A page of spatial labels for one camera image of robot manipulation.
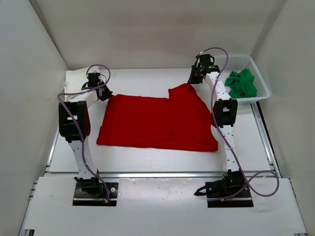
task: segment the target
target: white board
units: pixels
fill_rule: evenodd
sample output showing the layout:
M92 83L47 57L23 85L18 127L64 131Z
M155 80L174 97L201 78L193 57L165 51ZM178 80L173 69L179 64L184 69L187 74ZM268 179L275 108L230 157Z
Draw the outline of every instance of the white board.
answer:
M17 235L45 169L66 65L28 0L0 0L0 235Z
M315 1L288 0L255 59L271 96L261 102L284 177L290 177L309 235L315 235Z
M120 179L116 207L72 206L72 177L41 177L26 217L34 236L255 235L306 233L288 179L276 195L252 194L254 207L207 208L205 197L193 196L201 178ZM252 181L262 193L274 190L274 178Z
M36 2L65 62L79 69L185 68L211 46L250 55L274 0Z
M168 89L185 83L189 69L113 70L108 87L114 93L168 97ZM194 86L197 94L210 107L211 91L205 83ZM223 145L218 152L164 150L155 148L113 147L96 145L107 102L98 101L89 108L92 158L100 172L201 172L222 171ZM219 136L215 129L213 134ZM235 146L245 171L269 170L250 105L239 106L235 130ZM78 172L73 151L65 139L58 137L50 172Z

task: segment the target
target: red towel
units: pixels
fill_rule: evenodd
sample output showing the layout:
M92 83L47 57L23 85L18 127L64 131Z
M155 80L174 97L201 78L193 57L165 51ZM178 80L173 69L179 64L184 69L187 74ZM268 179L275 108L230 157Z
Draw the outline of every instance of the red towel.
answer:
M108 100L96 143L136 148L217 151L211 113L189 84L169 98L115 95Z

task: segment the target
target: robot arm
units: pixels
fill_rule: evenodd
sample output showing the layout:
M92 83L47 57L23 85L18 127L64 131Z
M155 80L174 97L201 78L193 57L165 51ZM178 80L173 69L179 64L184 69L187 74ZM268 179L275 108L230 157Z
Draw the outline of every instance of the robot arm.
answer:
M111 96L112 92L100 79L99 73L88 74L88 80L89 81L83 85L82 90L84 90L87 85L89 91L82 92L82 94L79 94L69 101L63 102L63 105L70 110L70 113L77 121L83 134L84 143L82 143L78 128L70 114L61 103L59 104L59 132L71 146L79 169L79 174L74 178L77 184L74 192L73 205L113 206L113 204L116 204L116 201L104 201L104 192L105 189L108 190L111 184L114 184L116 189L110 193L107 199L114 198L114 196L117 197L118 183L105 183L104 181L100 181L99 172L93 163L89 147L91 124L88 113L88 108L94 102L98 100L105 101Z
M196 57L197 60L192 66L189 84L199 84L204 80L211 90L214 89L215 104L213 107L214 117L221 133L224 135L234 152L234 123L237 112L237 100L232 99L225 89L221 80L218 79L215 86L220 69L214 65L214 57L206 54ZM246 185L245 178L241 171L230 147L226 142L221 142L224 145L225 157L223 159L223 179L214 182L206 182L206 185L197 189L195 195L207 196L208 207L252 207L251 193L248 188L237 194L233 201L224 201L222 198L232 196Z

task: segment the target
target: white plastic basket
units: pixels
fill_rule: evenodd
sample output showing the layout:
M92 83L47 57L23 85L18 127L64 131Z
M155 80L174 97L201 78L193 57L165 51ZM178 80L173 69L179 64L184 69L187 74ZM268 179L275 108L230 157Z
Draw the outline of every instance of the white plastic basket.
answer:
M215 64L219 66L220 69L223 68L225 63L225 56L215 56ZM247 103L255 103L261 99L268 98L270 96L270 92L255 64L253 59L249 55L244 54L236 54L229 55L229 60L227 66L223 73L221 74L221 79L223 83L229 77L232 71L241 72L243 69L247 68L251 71L252 75L254 75L254 85L257 89L256 97L248 97L248 98L237 98L238 104L247 104ZM226 91L230 92L231 88L225 86Z

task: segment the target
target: crumpled green cloth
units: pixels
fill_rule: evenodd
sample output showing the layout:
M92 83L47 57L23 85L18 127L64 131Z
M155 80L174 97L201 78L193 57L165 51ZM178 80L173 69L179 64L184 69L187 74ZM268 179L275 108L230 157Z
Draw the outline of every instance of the crumpled green cloth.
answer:
M254 84L254 75L248 69L240 73L232 71L225 81L225 86L230 86L228 93L232 98L256 97L257 89Z

